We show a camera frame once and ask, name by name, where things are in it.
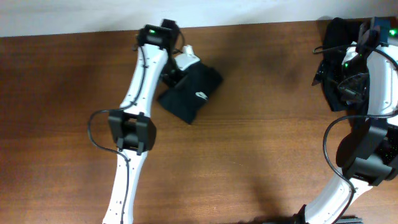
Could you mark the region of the black t-shirt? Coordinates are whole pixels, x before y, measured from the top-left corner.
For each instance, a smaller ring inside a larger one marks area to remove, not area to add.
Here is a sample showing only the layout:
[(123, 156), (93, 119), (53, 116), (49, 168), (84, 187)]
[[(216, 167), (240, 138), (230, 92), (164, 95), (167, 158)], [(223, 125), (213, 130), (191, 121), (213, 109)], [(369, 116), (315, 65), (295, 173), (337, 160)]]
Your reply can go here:
[(186, 76), (157, 99), (161, 107), (187, 124), (207, 104), (210, 95), (221, 85), (223, 77), (214, 68), (198, 62), (189, 66)]

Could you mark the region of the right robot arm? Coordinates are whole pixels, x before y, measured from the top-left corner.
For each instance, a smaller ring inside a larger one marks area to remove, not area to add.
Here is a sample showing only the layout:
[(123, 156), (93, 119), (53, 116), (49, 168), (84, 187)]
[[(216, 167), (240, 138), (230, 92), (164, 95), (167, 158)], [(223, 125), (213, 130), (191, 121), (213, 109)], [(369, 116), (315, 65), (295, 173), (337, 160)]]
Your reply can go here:
[(359, 223), (345, 211), (362, 194), (397, 177), (397, 29), (387, 19), (334, 18), (326, 27), (323, 59), (313, 84), (332, 111), (344, 111), (351, 132), (328, 165), (333, 177), (293, 223)]

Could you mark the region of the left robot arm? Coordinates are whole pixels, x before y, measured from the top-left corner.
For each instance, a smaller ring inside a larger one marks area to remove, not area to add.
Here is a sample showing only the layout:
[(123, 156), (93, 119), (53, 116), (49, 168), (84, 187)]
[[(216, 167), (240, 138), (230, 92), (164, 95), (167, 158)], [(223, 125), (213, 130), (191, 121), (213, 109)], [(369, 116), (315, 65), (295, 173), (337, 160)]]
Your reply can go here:
[(159, 82), (175, 86), (184, 72), (173, 58), (181, 31), (175, 21), (146, 25), (137, 36), (137, 64), (121, 106), (108, 116), (117, 147), (117, 168), (111, 199), (103, 223), (132, 223), (134, 198), (142, 166), (153, 148), (156, 127), (150, 118)]

